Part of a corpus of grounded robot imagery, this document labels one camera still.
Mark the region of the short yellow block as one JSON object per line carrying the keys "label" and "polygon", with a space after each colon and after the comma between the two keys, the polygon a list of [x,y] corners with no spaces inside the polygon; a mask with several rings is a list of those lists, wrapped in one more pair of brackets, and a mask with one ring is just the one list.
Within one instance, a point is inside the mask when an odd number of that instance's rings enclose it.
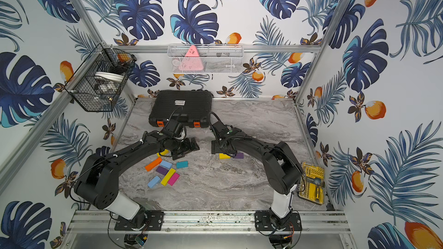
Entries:
{"label": "short yellow block", "polygon": [[227,154],[219,153],[220,160],[226,160],[226,159],[230,159],[230,158],[231,158],[231,156],[229,156]]}

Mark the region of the long yellow block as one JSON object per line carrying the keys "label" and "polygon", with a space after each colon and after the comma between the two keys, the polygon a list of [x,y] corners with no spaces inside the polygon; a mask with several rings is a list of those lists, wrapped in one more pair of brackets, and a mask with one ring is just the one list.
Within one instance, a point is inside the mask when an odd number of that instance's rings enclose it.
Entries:
{"label": "long yellow block", "polygon": [[164,176],[162,181],[160,182],[161,185],[166,186],[170,179],[175,175],[176,170],[174,168],[171,168],[168,173]]}

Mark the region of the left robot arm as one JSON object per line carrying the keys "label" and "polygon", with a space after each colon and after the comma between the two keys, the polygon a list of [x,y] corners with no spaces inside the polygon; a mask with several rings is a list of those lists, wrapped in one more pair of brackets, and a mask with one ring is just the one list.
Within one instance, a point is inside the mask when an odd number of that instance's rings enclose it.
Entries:
{"label": "left robot arm", "polygon": [[144,132],[142,138],[119,151],[87,158],[73,186],[75,194],[97,209],[119,215],[132,224],[143,223],[145,209],[120,192],[119,178],[145,158],[169,150],[172,157],[198,151],[195,138],[176,139],[158,131]]}

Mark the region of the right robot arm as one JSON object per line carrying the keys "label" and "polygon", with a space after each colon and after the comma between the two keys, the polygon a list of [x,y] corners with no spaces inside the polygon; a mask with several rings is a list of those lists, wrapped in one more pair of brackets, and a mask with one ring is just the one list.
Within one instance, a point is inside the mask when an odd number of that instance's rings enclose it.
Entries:
{"label": "right robot arm", "polygon": [[213,153],[230,156],[245,153],[262,163],[268,183],[274,190],[271,211],[280,219],[286,218],[292,211],[293,194],[302,178],[302,166],[290,147],[285,142],[261,141],[237,128],[212,133],[215,136]]}

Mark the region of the teal block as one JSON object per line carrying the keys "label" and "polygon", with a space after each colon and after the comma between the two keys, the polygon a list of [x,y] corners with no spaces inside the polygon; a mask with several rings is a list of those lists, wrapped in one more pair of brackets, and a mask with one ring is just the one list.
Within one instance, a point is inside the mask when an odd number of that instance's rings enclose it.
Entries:
{"label": "teal block", "polygon": [[188,167],[189,167],[189,162],[188,162],[188,161],[180,161],[180,162],[177,162],[177,163],[176,163],[176,167],[177,167],[178,169],[181,169],[181,168],[188,168]]}

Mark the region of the light blue square block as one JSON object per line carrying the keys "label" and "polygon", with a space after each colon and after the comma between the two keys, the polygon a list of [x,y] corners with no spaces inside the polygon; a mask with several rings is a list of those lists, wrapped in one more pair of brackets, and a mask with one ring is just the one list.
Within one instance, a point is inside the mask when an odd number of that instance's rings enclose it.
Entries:
{"label": "light blue square block", "polygon": [[173,166],[172,163],[170,163],[170,162],[168,162],[168,161],[166,161],[166,160],[163,160],[159,165],[160,165],[161,167],[165,168],[165,169],[171,169],[172,166]]}

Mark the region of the dark purple block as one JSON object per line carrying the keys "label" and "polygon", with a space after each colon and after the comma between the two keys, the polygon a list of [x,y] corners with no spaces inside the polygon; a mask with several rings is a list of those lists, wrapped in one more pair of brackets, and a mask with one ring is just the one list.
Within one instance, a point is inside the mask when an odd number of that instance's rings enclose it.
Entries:
{"label": "dark purple block", "polygon": [[157,169],[156,169],[156,172],[161,174],[161,175],[166,176],[168,174],[168,172],[169,172],[169,169],[165,168],[165,167],[162,167],[162,166],[158,166]]}

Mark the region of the magenta block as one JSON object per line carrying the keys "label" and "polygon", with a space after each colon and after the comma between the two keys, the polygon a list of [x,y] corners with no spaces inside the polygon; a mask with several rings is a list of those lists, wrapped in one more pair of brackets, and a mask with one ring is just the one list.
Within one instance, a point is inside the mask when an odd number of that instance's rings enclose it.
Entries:
{"label": "magenta block", "polygon": [[180,174],[178,173],[174,173],[171,178],[168,180],[167,184],[169,184],[170,186],[175,185],[175,183],[177,182],[177,180],[180,178]]}

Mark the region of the black plastic tool case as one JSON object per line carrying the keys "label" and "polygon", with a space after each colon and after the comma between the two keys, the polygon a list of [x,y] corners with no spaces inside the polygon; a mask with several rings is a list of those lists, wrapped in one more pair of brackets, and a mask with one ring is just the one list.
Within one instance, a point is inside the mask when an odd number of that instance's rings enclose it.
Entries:
{"label": "black plastic tool case", "polygon": [[209,91],[160,91],[148,121],[153,127],[164,127],[173,119],[186,127],[208,128],[212,98]]}

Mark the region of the orange block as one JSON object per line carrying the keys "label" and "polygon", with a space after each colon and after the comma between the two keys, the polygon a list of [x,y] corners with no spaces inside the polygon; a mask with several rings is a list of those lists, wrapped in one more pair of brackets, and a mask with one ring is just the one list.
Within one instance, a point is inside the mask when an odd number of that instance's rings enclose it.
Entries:
{"label": "orange block", "polygon": [[162,158],[158,157],[154,161],[150,162],[147,166],[145,166],[145,170],[146,171],[152,171],[154,168],[159,166],[162,161],[163,161]]}

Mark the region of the pink triangle item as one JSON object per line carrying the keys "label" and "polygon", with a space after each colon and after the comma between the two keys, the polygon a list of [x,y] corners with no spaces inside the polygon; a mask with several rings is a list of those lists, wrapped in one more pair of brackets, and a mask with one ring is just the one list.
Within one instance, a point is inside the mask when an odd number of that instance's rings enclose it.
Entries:
{"label": "pink triangle item", "polygon": [[203,71],[204,65],[198,53],[198,49],[195,45],[189,47],[185,56],[181,59],[179,65],[180,71]]}

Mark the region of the yellow screwdriver bit set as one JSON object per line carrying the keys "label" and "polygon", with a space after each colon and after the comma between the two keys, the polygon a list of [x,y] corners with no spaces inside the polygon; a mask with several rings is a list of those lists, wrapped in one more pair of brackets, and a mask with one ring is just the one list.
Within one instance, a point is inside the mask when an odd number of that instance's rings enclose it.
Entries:
{"label": "yellow screwdriver bit set", "polygon": [[303,174],[298,196],[317,205],[325,202],[324,168],[307,162],[302,163]]}

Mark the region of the white roll in basket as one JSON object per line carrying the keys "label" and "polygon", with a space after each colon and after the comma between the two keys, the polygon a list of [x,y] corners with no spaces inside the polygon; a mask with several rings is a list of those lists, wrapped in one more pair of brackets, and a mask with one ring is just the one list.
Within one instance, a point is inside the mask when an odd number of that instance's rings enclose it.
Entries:
{"label": "white roll in basket", "polygon": [[122,75],[108,73],[108,72],[102,72],[102,71],[96,72],[95,77],[98,77],[101,80],[109,80],[109,81],[113,81],[116,83],[121,83],[124,79],[124,76],[122,76]]}

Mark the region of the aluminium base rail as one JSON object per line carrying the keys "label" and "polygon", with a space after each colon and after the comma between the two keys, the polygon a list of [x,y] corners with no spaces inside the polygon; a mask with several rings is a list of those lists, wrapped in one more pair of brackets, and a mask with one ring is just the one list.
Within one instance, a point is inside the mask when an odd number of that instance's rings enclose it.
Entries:
{"label": "aluminium base rail", "polygon": [[105,211],[77,211],[68,231],[77,234],[350,234],[343,212],[295,211],[284,226],[267,211],[152,211],[147,226],[133,229]]}

